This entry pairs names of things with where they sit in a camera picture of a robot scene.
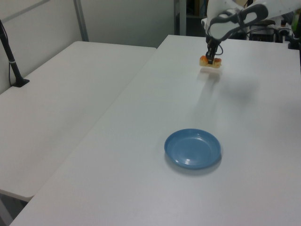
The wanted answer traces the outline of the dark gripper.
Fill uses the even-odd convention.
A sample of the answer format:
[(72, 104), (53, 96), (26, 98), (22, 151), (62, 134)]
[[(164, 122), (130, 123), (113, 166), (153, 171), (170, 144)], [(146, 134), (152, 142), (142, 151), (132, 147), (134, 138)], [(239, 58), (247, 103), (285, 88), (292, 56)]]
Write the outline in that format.
[(213, 59), (215, 58), (216, 51), (220, 45), (220, 41), (216, 40), (215, 38), (207, 35), (206, 36), (206, 43), (207, 43), (207, 53), (206, 53), (206, 58), (208, 60), (208, 64), (212, 65), (213, 64)]

